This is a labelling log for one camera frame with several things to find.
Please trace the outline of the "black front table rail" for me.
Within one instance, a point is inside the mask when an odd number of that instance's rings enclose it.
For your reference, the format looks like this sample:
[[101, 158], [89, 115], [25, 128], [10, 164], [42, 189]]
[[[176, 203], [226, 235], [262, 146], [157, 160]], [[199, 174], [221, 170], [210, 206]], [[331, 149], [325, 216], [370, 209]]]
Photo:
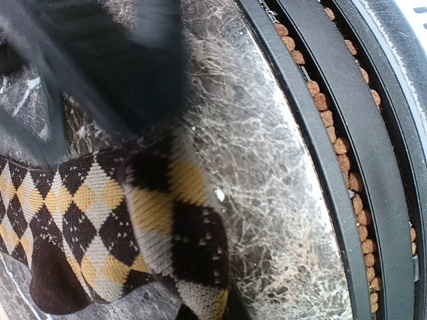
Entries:
[[426, 120], [366, 1], [240, 1], [331, 212], [355, 319], [426, 318]]

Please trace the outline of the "brown yellow argyle sock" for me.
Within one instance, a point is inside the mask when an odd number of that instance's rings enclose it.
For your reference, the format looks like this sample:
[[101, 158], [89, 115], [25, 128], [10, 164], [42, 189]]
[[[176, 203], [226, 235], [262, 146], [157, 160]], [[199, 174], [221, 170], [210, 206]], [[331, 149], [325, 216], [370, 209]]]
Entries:
[[228, 241], [188, 136], [104, 149], [52, 167], [1, 158], [1, 250], [32, 300], [67, 315], [157, 281], [178, 319], [223, 319]]

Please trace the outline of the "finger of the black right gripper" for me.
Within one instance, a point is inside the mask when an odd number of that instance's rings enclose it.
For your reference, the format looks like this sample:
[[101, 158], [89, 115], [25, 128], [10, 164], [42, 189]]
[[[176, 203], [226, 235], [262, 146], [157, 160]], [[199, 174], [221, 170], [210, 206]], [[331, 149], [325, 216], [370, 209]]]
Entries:
[[67, 151], [62, 96], [72, 96], [117, 143], [170, 126], [185, 109], [179, 1], [136, 1], [136, 25], [100, 1], [2, 1], [1, 73], [36, 68], [47, 104], [42, 139], [6, 111], [1, 128], [42, 164]]

